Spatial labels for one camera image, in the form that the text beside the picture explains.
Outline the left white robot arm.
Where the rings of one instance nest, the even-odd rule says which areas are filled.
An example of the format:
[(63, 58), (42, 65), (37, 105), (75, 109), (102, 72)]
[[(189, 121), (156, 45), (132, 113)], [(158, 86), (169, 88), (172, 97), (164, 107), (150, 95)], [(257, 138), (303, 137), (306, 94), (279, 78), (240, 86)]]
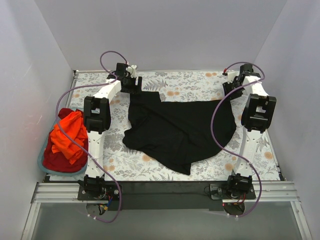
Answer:
[(84, 99), (84, 126), (87, 130), (88, 160), (84, 179), (80, 183), (83, 193), (95, 200), (103, 199), (107, 194), (103, 167), (104, 141), (107, 130), (111, 126), (111, 100), (117, 93), (140, 94), (142, 77), (137, 65), (118, 63), (114, 74), (109, 74), (107, 85), (93, 96)]

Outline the black t shirt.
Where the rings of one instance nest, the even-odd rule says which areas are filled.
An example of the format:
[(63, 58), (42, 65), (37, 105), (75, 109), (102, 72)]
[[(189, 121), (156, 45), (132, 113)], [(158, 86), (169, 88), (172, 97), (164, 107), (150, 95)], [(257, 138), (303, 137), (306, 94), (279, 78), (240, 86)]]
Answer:
[(123, 144), (165, 167), (190, 175), (191, 164), (214, 157), (236, 131), (231, 103), (161, 101), (158, 92), (130, 96)]

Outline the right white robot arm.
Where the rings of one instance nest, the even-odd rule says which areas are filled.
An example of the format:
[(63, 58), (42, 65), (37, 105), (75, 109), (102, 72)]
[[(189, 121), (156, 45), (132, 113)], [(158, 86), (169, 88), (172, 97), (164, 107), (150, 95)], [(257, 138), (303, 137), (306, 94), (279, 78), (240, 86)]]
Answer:
[(227, 76), (227, 82), (222, 85), (227, 100), (235, 100), (244, 92), (248, 95), (241, 115), (243, 136), (239, 156), (226, 184), (226, 194), (232, 199), (254, 193), (252, 181), (253, 175), (257, 174), (254, 160), (258, 143), (271, 125), (277, 103), (277, 99), (262, 86), (265, 74), (262, 70), (255, 72), (254, 68), (257, 66), (252, 63), (241, 62), (239, 73), (229, 72), (227, 68), (223, 71)]

